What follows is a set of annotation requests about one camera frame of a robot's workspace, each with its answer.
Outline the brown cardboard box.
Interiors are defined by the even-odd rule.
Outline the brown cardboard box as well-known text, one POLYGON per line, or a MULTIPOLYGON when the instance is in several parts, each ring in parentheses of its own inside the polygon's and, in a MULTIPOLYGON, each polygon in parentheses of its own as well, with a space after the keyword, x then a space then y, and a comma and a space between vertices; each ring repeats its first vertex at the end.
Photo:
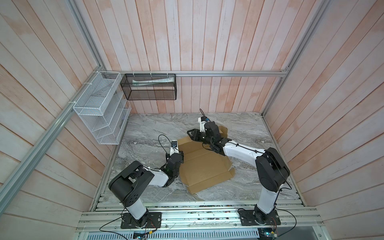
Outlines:
POLYGON ((184 153, 180 166, 180 178, 190 194, 196 194, 235 176, 235 168, 229 157, 210 151, 202 142, 192 141, 189 136, 178 140, 179 150, 184 153))

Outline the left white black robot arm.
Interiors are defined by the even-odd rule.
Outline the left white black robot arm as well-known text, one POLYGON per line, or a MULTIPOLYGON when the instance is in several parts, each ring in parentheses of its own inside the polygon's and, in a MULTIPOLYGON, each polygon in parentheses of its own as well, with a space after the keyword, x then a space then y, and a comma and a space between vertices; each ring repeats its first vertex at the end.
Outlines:
POLYGON ((134 161, 110 181, 109 189, 135 220, 141 220, 147 214, 140 199, 142 193, 148 186, 168 187, 179 176, 183 163, 183 152, 166 154, 166 163, 160 169, 134 161))

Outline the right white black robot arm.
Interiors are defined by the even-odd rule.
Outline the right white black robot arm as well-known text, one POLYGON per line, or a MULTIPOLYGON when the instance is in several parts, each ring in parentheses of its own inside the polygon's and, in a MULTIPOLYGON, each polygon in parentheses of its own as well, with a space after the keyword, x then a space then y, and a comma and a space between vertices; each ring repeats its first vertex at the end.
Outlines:
POLYGON ((203 122, 203 127, 187 131, 191 140, 209 145, 210 150, 227 157, 233 157, 254 166, 262 184, 260 199, 255 206, 255 216, 265 217, 275 210, 275 202, 281 187, 290 176, 290 170, 279 152, 274 148, 266 150, 248 147, 225 138, 215 122, 203 122))

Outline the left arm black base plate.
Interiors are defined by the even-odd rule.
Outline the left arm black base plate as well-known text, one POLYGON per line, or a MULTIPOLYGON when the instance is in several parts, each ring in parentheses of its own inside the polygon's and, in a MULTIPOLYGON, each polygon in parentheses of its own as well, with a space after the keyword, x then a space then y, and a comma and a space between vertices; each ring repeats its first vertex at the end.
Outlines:
POLYGON ((146 212, 140 219, 136 220, 131 213, 125 213, 122 216, 121 229, 136 229, 136 228, 154 228, 161 227, 162 213, 161 212, 146 212))

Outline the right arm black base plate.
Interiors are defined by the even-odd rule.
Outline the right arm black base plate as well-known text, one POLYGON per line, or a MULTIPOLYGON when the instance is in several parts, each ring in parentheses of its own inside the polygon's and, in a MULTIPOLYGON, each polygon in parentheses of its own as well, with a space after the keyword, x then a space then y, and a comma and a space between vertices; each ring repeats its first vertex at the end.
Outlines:
POLYGON ((245 210, 240 208, 237 210, 242 226, 279 226, 281 225, 280 217, 276 209, 269 214, 265 214, 258 208, 254 210, 245 210))

